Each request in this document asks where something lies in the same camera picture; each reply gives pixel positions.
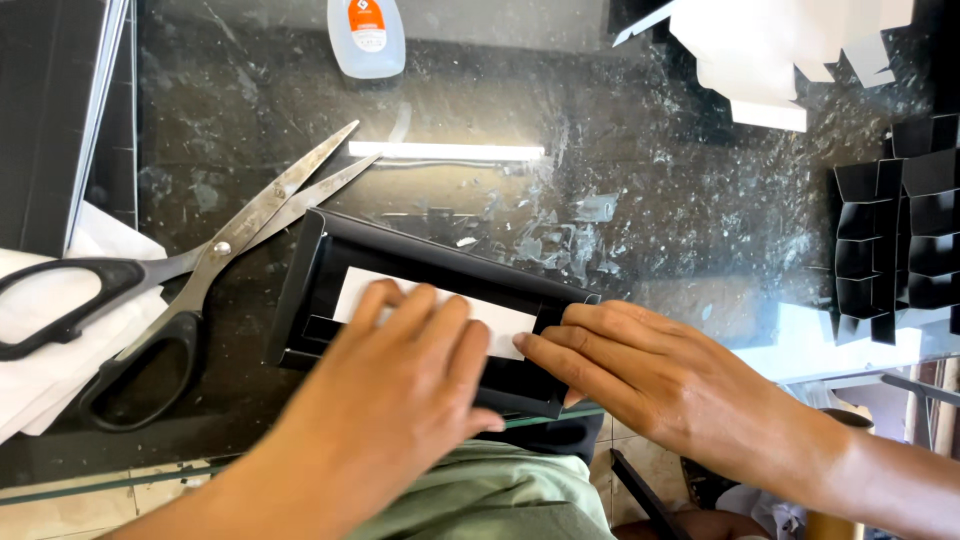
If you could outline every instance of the scissors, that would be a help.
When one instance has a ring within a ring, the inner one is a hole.
[[[83,328],[137,295],[193,272],[170,306],[132,344],[100,367],[80,399],[81,415],[94,427],[111,432],[133,431],[152,423],[186,391],[197,366],[204,299],[217,275],[237,256],[300,219],[308,208],[325,201],[380,158],[375,154],[297,193],[297,190],[359,124],[353,121],[283,172],[206,243],[175,257],[160,260],[65,258],[42,262],[0,279],[0,293],[47,270],[83,268],[100,279],[95,297],[19,343],[0,342],[0,360],[20,359],[48,343],[68,343]],[[174,395],[150,416],[130,424],[114,424],[93,409],[96,401],[138,359],[161,341],[176,341],[186,349],[186,370]]]

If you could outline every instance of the scissor pivot screw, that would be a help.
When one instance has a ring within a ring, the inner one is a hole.
[[[213,253],[217,255],[229,255],[230,251],[232,251],[230,245],[226,242],[217,242],[216,245],[213,246]]]

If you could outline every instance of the fingernail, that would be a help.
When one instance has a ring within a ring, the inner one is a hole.
[[[525,332],[525,331],[522,331],[521,333],[518,333],[518,334],[515,334],[515,335],[514,335],[514,347],[516,347],[516,349],[517,349],[518,351],[519,351],[521,348],[523,348],[523,343],[526,342],[526,340],[527,340],[527,335],[529,335],[529,334],[528,334],[527,332]]]

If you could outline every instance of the person's left hand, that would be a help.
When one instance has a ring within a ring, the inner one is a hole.
[[[497,413],[473,407],[486,325],[468,320],[463,298],[436,298],[427,284],[404,298],[391,280],[372,283],[276,427],[196,496],[244,537],[335,538],[464,440],[503,431]],[[386,306],[397,309],[377,326]],[[253,500],[239,503],[242,492]],[[273,527],[256,530],[264,522]]]

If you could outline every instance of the scissor handle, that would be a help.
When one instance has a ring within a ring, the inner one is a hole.
[[[0,360],[19,360],[47,343],[69,343],[80,337],[79,325],[97,309],[143,282],[146,272],[136,260],[126,258],[62,258],[28,266],[0,278],[0,294],[40,272],[59,268],[83,268],[100,279],[100,292],[82,306],[35,331],[19,343],[0,341]]]
[[[197,356],[200,350],[200,324],[204,321],[203,316],[197,311],[180,311],[176,313],[169,321],[154,332],[146,341],[140,344],[134,351],[123,356],[126,351],[113,359],[107,360],[100,366],[100,371],[96,378],[89,384],[80,398],[79,408],[81,418],[90,426],[111,433],[122,433],[127,431],[139,430],[152,423],[158,416],[166,412],[186,391],[197,370]],[[146,354],[156,354],[155,345],[161,341],[178,341],[186,349],[186,370],[183,379],[177,390],[163,406],[154,411],[150,416],[138,420],[131,424],[115,424],[100,416],[93,407],[94,402],[100,396],[106,393],[118,379],[130,369],[135,363],[140,361],[150,361],[151,358],[143,357]]]

